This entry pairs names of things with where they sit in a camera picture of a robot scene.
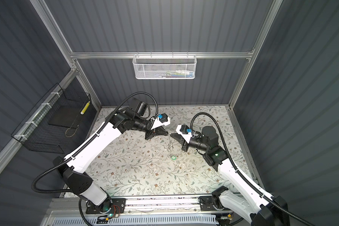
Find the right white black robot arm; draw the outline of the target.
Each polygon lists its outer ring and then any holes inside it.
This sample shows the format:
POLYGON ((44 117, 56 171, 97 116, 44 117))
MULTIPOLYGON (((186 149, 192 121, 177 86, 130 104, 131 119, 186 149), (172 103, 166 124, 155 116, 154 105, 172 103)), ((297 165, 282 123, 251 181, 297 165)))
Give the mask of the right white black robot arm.
POLYGON ((233 185, 242 197, 238 197, 221 186, 212 192, 212 202, 217 209, 230 209, 252 226, 288 226, 290 217, 278 209, 287 208, 286 201, 273 196, 257 185, 239 167, 231 162, 227 152, 219 145, 214 127, 205 126, 201 132, 191 130, 187 125, 178 125, 171 137, 178 141, 183 151, 190 147, 204 151, 202 157, 223 178, 233 185))

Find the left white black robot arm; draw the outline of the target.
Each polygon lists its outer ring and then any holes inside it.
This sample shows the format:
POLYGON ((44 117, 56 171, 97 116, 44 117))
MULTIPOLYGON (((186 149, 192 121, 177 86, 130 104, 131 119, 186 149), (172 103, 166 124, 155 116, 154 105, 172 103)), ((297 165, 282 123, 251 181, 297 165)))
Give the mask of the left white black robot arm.
POLYGON ((66 163, 58 168, 58 172, 75 195, 96 206, 110 201, 107 192, 98 186, 85 171, 92 161, 124 132, 144 132, 146 140, 169 134, 164 127, 170 125, 170 117, 162 113, 151 119, 144 118, 143 115, 148 109, 147 104, 134 99, 130 106, 114 110, 110 119, 105 119, 82 145, 64 158, 66 163))

